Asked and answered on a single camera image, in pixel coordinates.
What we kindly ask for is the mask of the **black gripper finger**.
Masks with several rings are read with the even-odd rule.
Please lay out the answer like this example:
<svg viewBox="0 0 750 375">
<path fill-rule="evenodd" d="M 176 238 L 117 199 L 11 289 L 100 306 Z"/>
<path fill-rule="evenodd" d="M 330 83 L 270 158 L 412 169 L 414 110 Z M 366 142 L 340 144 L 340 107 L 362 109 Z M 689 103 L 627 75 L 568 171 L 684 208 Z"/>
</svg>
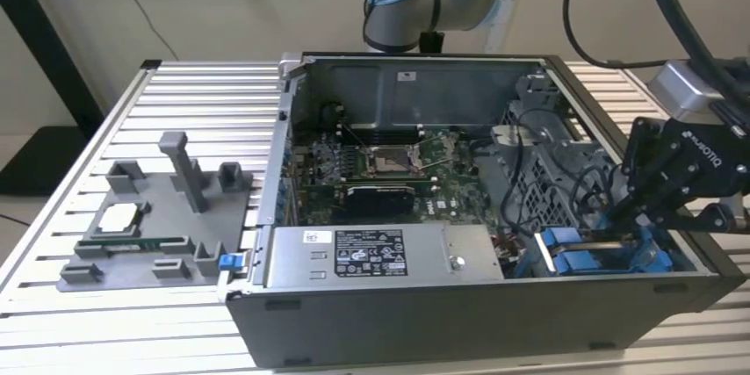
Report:
<svg viewBox="0 0 750 375">
<path fill-rule="evenodd" d="M 663 147 L 663 119 L 637 117 L 631 125 L 625 152 L 620 165 L 623 196 L 604 214 L 605 230 L 631 230 L 637 215 L 648 209 L 648 202 L 659 190 L 659 171 L 672 156 Z"/>
<path fill-rule="evenodd" d="M 737 234 L 739 194 L 705 203 L 697 214 L 691 213 L 685 205 L 679 205 L 675 201 L 653 207 L 644 206 L 636 211 L 635 224 L 663 230 Z"/>
</svg>

